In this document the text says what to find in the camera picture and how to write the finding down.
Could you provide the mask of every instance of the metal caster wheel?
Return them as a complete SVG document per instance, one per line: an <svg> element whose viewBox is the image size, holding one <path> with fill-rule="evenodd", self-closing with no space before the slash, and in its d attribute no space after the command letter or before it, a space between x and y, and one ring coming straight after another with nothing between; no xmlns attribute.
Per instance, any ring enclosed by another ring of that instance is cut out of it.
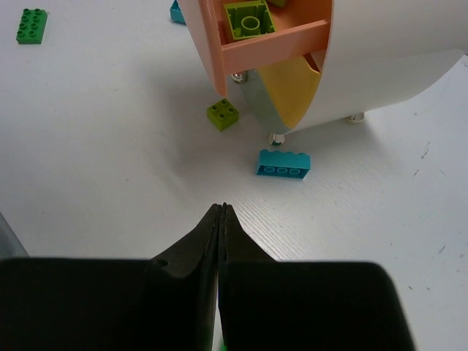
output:
<svg viewBox="0 0 468 351"><path fill-rule="evenodd" d="M351 123L360 123L364 121L365 119L364 113L356 113L355 115L351 115L350 117L347 118L348 121Z"/></svg>
<svg viewBox="0 0 468 351"><path fill-rule="evenodd" d="M244 84L247 81L247 71L234 73L231 75L231 78L233 79L234 83Z"/></svg>
<svg viewBox="0 0 468 351"><path fill-rule="evenodd" d="M286 138L284 137L283 134L275 134L275 133L269 132L267 136L267 141L268 141L268 144L272 146L280 146L284 144L284 142L286 141Z"/></svg>

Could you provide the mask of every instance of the pink plastic drawer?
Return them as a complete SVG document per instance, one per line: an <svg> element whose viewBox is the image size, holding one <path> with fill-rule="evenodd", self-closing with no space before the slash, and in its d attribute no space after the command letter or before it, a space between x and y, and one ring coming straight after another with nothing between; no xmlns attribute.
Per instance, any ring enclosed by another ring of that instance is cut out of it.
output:
<svg viewBox="0 0 468 351"><path fill-rule="evenodd" d="M227 41L223 4L239 0L178 0L192 39L216 91L227 96L226 77L275 62L326 50L332 0L288 0L269 4L276 32Z"/></svg>

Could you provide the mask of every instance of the gray panel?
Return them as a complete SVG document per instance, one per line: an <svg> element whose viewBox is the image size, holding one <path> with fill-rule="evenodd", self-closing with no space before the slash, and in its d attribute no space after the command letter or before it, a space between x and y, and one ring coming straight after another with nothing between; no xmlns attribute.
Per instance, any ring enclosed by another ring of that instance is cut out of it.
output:
<svg viewBox="0 0 468 351"><path fill-rule="evenodd" d="M0 259L28 256L18 238L0 214Z"/></svg>
<svg viewBox="0 0 468 351"><path fill-rule="evenodd" d="M283 124L256 69L247 72L247 81L241 84L241 90L255 117L269 132L287 134L291 131Z"/></svg>

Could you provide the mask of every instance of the green lego brick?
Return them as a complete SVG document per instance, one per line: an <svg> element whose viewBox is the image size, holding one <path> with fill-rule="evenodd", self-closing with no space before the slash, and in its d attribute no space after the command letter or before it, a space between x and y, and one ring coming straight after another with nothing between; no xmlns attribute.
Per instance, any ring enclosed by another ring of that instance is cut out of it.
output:
<svg viewBox="0 0 468 351"><path fill-rule="evenodd" d="M220 132L239 120L239 112L227 99L210 106L206 111L206 116Z"/></svg>
<svg viewBox="0 0 468 351"><path fill-rule="evenodd" d="M287 0L266 0L278 7L285 7Z"/></svg>
<svg viewBox="0 0 468 351"><path fill-rule="evenodd" d="M16 33L18 44L41 44L44 36L47 13L41 9L24 9Z"/></svg>
<svg viewBox="0 0 468 351"><path fill-rule="evenodd" d="M265 0L236 2L224 6L234 40L258 37L275 32L275 26Z"/></svg>

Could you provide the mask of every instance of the white table surface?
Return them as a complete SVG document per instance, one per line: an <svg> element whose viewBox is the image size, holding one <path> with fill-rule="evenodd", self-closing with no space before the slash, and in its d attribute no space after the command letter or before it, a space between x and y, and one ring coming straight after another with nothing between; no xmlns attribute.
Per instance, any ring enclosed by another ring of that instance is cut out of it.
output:
<svg viewBox="0 0 468 351"><path fill-rule="evenodd" d="M228 202L277 259L380 263L420 350L465 350L468 58L363 124L289 135L303 181L259 177L265 130L234 84L240 121L211 125L171 2L0 3L0 212L29 254L152 257ZM27 6L50 13L41 45L15 41Z"/></svg>

